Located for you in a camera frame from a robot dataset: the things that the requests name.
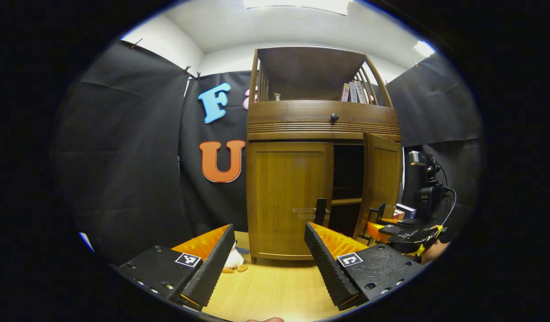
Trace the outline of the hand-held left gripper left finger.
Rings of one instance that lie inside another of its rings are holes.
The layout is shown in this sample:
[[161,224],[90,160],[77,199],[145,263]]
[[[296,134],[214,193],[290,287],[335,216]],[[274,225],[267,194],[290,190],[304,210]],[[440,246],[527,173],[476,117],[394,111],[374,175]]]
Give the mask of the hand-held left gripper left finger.
[[172,248],[153,246],[115,269],[152,295],[202,310],[235,243],[234,226],[228,224]]

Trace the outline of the wooden shoe cabinet door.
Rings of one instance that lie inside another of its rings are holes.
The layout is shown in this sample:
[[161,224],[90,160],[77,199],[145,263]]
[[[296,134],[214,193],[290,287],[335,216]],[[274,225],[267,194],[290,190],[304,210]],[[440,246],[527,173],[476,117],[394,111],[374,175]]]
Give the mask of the wooden shoe cabinet door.
[[385,204],[383,219],[392,219],[402,183],[402,148],[400,143],[374,134],[363,133],[364,179],[360,212],[353,238],[361,236],[367,220],[377,221],[371,208]]
[[246,199],[252,262],[310,261],[305,226],[317,202],[330,208],[334,145],[320,141],[252,141],[246,147]]

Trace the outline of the rectangular ceiling light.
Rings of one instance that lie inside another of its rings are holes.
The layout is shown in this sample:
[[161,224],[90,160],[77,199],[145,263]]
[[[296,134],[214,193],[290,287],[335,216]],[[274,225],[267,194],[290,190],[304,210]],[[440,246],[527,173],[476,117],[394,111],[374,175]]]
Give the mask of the rectangular ceiling light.
[[242,0],[245,8],[296,7],[311,8],[346,16],[353,0]]

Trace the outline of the penguin plush toy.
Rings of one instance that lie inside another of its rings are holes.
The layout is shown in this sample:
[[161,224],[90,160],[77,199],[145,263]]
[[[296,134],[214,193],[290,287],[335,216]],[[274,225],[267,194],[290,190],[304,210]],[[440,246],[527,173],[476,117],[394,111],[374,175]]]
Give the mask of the penguin plush toy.
[[222,268],[222,273],[243,272],[248,269],[248,265],[245,264],[244,254],[250,254],[250,251],[243,247],[238,247],[237,243],[238,241],[235,240]]

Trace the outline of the black door handle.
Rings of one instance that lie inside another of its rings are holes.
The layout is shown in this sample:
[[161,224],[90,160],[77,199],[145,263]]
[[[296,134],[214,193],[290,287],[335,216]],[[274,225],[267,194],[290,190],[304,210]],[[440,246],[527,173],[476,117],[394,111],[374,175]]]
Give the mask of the black door handle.
[[327,214],[326,204],[327,204],[326,198],[317,199],[316,207],[315,207],[315,218],[314,218],[314,223],[317,225],[324,226],[326,222],[326,214]]

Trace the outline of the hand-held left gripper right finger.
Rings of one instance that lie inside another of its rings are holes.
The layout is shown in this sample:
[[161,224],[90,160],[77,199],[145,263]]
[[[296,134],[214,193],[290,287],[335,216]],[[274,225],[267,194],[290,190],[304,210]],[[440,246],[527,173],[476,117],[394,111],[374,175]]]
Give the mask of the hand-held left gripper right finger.
[[426,269],[384,243],[367,246],[313,222],[304,240],[339,310],[381,301]]

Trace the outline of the small ceiling light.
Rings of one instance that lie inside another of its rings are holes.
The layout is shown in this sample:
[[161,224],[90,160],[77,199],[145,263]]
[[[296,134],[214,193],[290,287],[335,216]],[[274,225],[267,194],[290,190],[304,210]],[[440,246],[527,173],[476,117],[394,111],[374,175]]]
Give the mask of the small ceiling light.
[[425,58],[430,57],[431,55],[436,53],[435,49],[425,41],[417,41],[413,49]]

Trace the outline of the wooden cabinet drawer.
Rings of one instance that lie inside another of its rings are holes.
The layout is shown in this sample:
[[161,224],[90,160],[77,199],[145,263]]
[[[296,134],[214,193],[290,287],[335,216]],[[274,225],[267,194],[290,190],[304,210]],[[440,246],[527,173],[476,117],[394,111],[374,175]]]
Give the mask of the wooden cabinet drawer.
[[[331,122],[337,113],[339,119]],[[249,106],[247,133],[362,134],[400,137],[396,110],[354,102],[291,100],[257,102]]]

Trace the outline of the wooden double-door shoe cabinet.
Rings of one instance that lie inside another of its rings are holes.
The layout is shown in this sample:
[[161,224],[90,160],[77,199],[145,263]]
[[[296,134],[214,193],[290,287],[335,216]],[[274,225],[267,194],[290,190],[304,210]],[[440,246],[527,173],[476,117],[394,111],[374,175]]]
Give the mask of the wooden double-door shoe cabinet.
[[[269,47],[257,49],[253,57],[250,82],[252,98],[257,102],[322,100],[341,101],[345,82],[358,80],[368,104],[393,107],[387,87],[371,59],[359,52],[324,47]],[[252,135],[246,132],[246,147],[252,141],[320,141],[334,145],[334,186],[332,200],[361,198],[364,179],[362,134],[274,134]],[[400,143],[400,137],[377,135]],[[330,205],[324,226],[336,228],[353,237],[361,204]]]

